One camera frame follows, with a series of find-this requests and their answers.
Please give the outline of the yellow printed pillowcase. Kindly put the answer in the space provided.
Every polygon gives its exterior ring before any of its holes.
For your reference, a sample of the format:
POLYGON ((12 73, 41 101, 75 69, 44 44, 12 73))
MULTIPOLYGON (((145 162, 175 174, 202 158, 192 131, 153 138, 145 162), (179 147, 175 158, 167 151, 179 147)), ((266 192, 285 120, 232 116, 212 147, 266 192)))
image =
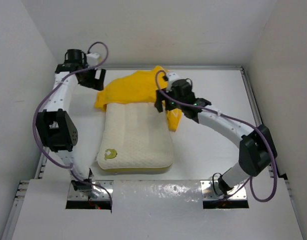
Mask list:
POLYGON ((155 103, 157 99, 156 73, 159 71, 168 72, 157 65, 152 70, 138 70, 131 75, 117 78, 111 81, 96 95, 94 107, 107 110, 111 103, 155 103))

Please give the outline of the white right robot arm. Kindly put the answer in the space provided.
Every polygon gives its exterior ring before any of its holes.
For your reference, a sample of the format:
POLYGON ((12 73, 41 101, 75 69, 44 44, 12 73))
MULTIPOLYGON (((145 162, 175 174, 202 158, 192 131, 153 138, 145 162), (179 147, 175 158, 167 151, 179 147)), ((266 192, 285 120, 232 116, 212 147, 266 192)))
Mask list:
POLYGON ((204 98, 197 98, 189 78, 171 73, 163 76, 167 86, 156 90, 158 112, 179 109, 184 116, 209 127, 230 140, 239 150, 238 162, 217 179, 220 195, 227 195, 236 185, 258 176, 278 156, 270 133, 264 124, 252 124, 228 116, 204 98))

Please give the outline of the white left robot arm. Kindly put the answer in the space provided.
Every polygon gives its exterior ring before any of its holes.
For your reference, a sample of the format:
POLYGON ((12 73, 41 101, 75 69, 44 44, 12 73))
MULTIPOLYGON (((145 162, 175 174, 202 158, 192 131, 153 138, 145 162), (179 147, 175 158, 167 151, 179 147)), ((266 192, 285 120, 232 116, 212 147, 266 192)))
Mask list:
POLYGON ((105 69, 99 68, 98 53, 69 49, 64 62, 55 70, 51 93, 38 105, 33 118, 34 139, 45 157, 54 165, 69 171, 75 191, 91 194, 94 184, 91 170, 82 167, 74 156, 78 130, 69 115, 76 86, 100 91, 104 86, 105 69))

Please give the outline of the cream foam pillow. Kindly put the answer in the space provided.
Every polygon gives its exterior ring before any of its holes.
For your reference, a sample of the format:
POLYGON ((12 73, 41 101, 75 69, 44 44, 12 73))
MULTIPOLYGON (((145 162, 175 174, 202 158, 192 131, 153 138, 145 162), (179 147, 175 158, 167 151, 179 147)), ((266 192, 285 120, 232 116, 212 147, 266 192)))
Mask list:
POLYGON ((175 151, 164 112, 153 103, 110 103, 96 161, 103 171, 159 171, 175 151))

